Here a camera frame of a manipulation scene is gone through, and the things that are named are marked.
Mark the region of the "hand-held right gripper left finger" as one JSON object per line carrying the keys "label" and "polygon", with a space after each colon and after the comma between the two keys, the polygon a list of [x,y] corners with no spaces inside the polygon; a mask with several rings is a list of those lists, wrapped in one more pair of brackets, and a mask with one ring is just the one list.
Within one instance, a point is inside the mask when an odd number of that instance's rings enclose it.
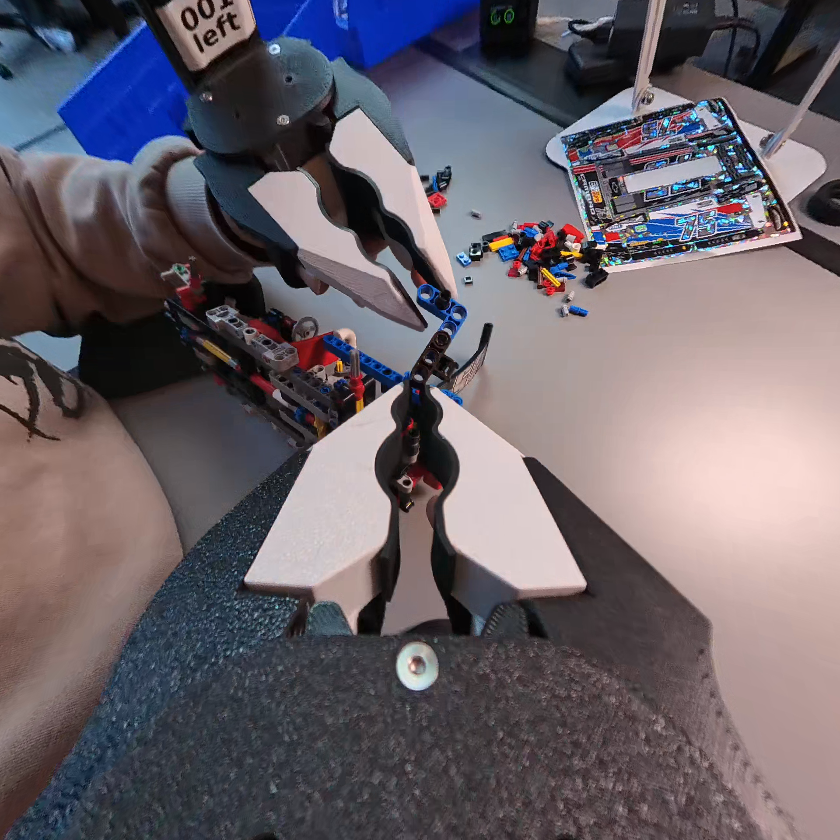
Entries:
{"label": "hand-held right gripper left finger", "polygon": [[360,616],[393,593],[400,542],[390,482],[401,462],[411,387],[396,386],[316,443],[245,573],[251,592],[341,609],[352,634],[377,634]]}

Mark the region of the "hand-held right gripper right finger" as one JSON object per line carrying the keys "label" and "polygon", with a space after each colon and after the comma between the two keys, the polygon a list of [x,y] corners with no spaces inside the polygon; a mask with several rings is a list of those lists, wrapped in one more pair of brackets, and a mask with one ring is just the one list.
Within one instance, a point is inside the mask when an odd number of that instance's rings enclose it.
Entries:
{"label": "hand-held right gripper right finger", "polygon": [[525,457],[436,388],[424,395],[424,466],[440,484],[431,564],[454,634],[504,603],[585,591]]}

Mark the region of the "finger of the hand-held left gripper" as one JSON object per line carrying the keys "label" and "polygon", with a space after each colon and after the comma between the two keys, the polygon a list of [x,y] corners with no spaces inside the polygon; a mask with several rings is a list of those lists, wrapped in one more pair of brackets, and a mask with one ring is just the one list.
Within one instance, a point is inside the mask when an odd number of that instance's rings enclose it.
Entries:
{"label": "finger of the hand-held left gripper", "polygon": [[457,298],[451,259],[415,165],[360,108],[336,122],[329,156],[372,193],[374,219],[401,264]]}
{"label": "finger of the hand-held left gripper", "polygon": [[309,173],[270,172],[248,190],[292,240],[310,274],[392,322],[417,332],[427,329],[393,272],[367,254],[355,232],[326,213],[320,186]]}

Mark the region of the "blue L-shaped lego beam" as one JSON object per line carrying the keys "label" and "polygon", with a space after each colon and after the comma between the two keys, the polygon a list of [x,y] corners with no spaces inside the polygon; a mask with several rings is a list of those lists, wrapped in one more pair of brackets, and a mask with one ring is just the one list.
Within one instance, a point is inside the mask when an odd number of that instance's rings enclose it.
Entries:
{"label": "blue L-shaped lego beam", "polygon": [[418,307],[420,307],[420,309],[425,310],[427,313],[432,314],[436,319],[441,321],[442,325],[440,329],[446,332],[449,335],[449,337],[453,339],[457,335],[461,326],[466,322],[466,319],[468,317],[467,309],[455,298],[452,297],[454,304],[451,308],[451,311],[447,313],[447,318],[444,319],[439,317],[435,311],[431,311],[432,306],[430,305],[430,301],[434,300],[436,290],[438,289],[431,285],[422,285],[416,291],[416,304]]}

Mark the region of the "lego car model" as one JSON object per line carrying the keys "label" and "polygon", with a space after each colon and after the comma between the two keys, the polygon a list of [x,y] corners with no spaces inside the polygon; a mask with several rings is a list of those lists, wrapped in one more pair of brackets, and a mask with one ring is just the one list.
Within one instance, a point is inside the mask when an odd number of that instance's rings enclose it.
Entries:
{"label": "lego car model", "polygon": [[[172,292],[165,313],[202,368],[297,449],[314,446],[392,388],[410,385],[411,371],[360,351],[353,331],[321,332],[315,318],[295,320],[267,309],[255,277],[232,297],[206,281],[194,259],[173,264],[161,279]],[[462,405],[462,391],[485,363],[492,330],[484,324],[476,352],[458,363],[448,388],[436,381],[428,386]],[[411,387],[415,403],[421,391]]]}

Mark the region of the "black lego perpendicular connector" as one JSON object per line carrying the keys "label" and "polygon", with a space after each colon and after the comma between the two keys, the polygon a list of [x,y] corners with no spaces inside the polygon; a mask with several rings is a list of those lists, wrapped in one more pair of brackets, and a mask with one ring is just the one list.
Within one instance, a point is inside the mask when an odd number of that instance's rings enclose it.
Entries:
{"label": "black lego perpendicular connector", "polygon": [[437,386],[448,388],[454,380],[458,363],[448,355],[453,337],[449,325],[445,324],[429,340],[408,375],[408,381],[415,391],[421,390],[430,381],[436,381]]}

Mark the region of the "person's left forearm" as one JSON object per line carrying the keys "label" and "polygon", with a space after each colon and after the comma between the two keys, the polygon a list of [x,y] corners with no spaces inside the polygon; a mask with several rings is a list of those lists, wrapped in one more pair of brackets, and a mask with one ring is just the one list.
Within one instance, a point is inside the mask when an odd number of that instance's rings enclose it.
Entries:
{"label": "person's left forearm", "polygon": [[132,163],[1,149],[1,336],[78,333],[92,315],[126,323],[162,308],[161,274],[193,257],[205,278],[249,281],[265,250],[231,225],[184,138]]}

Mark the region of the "pile of loose lego pieces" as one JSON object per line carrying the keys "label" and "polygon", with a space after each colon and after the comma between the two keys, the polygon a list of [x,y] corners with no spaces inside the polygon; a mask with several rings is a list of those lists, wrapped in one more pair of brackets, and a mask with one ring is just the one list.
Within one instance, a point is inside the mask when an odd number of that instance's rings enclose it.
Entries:
{"label": "pile of loose lego pieces", "polygon": [[483,234],[458,252],[455,261],[467,269],[492,255],[504,265],[508,277],[528,280],[546,297],[564,299],[574,291],[574,281],[595,289],[609,277],[606,246],[586,238],[572,224],[555,227],[550,220],[514,222],[505,229]]}

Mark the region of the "pile of black blue pins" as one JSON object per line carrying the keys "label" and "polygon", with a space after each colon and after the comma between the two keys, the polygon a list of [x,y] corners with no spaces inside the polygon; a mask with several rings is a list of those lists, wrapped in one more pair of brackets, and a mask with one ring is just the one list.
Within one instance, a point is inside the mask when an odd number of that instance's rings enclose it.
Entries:
{"label": "pile of black blue pins", "polygon": [[452,167],[447,165],[434,175],[421,174],[420,178],[433,214],[439,214],[448,204],[446,193],[453,178]]}

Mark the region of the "blue labelled plastic bin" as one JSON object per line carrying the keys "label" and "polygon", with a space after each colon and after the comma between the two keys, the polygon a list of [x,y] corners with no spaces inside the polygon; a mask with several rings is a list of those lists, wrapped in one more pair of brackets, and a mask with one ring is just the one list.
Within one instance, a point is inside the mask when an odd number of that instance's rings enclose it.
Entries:
{"label": "blue labelled plastic bin", "polygon": [[[360,32],[339,26],[334,2],[254,1],[264,39],[307,39],[330,59],[364,63]],[[148,142],[182,135],[188,95],[146,24],[126,38],[59,107],[82,149],[131,161]]]}

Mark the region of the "black device green lights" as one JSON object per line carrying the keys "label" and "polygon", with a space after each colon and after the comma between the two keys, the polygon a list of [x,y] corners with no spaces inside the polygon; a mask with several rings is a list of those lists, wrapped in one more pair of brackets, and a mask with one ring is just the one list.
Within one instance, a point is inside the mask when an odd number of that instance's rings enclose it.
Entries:
{"label": "black device green lights", "polygon": [[488,56],[521,56],[534,40],[538,1],[481,1],[479,47]]}

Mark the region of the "black power adapter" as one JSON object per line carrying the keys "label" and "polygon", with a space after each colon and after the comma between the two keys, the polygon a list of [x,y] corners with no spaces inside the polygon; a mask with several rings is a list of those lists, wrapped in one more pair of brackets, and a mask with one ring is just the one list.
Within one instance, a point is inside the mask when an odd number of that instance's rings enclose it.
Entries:
{"label": "black power adapter", "polygon": [[592,21],[572,18],[567,29],[577,40],[568,49],[564,72],[581,89],[628,80],[646,55],[648,32],[640,17],[615,12]]}

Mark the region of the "holographic sticker sheet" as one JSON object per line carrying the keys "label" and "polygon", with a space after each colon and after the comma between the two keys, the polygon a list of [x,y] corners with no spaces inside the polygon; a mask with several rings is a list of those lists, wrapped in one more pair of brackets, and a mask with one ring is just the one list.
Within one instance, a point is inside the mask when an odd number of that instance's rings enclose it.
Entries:
{"label": "holographic sticker sheet", "polygon": [[724,98],[681,102],[563,134],[597,273],[802,240],[780,188]]}

